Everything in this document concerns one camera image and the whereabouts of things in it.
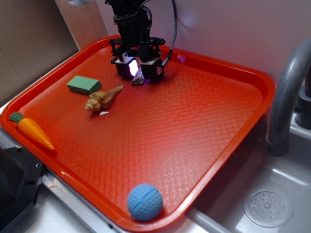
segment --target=blue ball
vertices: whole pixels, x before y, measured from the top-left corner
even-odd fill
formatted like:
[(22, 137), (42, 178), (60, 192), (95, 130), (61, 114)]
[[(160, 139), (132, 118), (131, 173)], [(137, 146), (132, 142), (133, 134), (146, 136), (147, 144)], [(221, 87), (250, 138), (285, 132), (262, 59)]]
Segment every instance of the blue ball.
[(127, 198), (127, 208), (131, 217), (138, 221), (151, 221), (161, 212), (163, 198), (159, 190), (151, 184), (136, 186)]

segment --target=sink drain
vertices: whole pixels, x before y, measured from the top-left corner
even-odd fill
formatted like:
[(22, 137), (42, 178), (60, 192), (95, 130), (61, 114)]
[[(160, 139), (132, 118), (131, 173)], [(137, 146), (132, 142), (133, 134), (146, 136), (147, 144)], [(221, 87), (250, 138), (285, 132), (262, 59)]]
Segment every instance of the sink drain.
[(260, 186), (246, 194), (244, 211), (257, 225), (279, 227), (291, 218), (293, 204), (282, 190), (272, 186)]

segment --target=orange carrot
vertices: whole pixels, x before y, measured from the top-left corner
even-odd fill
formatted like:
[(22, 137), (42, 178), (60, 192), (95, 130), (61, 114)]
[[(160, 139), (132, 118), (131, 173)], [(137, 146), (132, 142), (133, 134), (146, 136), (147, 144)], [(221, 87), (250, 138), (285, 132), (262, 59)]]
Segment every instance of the orange carrot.
[(52, 142), (43, 129), (31, 118), (24, 118), (22, 113), (12, 113), (10, 121), (17, 123), (18, 130), (29, 139), (48, 150), (54, 150)]

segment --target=black device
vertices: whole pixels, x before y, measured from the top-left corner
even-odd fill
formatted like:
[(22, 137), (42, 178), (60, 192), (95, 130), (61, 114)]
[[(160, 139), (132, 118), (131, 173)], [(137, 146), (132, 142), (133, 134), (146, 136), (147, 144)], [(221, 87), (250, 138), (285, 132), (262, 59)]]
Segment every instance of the black device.
[(35, 206), (44, 166), (22, 146), (0, 148), (0, 232), (10, 228)]
[(165, 40), (157, 37), (150, 37), (152, 25), (151, 11), (144, 5), (149, 0), (106, 0), (105, 3), (112, 6), (113, 20), (118, 26), (121, 38), (111, 39), (112, 47), (111, 60), (115, 64), (121, 76), (133, 77), (129, 65), (135, 63), (138, 57), (141, 72), (146, 79), (159, 80), (164, 75), (164, 67), (171, 58), (173, 43), (176, 38), (176, 10), (174, 0), (175, 33), (168, 57), (161, 59), (162, 51), (160, 45)]

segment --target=gray faucet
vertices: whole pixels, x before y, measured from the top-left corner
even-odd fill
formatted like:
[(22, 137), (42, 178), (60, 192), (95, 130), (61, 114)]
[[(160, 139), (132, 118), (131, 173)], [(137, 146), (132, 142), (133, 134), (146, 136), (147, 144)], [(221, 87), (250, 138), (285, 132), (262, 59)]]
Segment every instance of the gray faucet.
[(298, 110), (296, 123), (311, 130), (311, 39), (295, 49), (277, 85), (266, 136), (271, 155), (283, 156), (289, 151), (289, 130), (295, 106)]

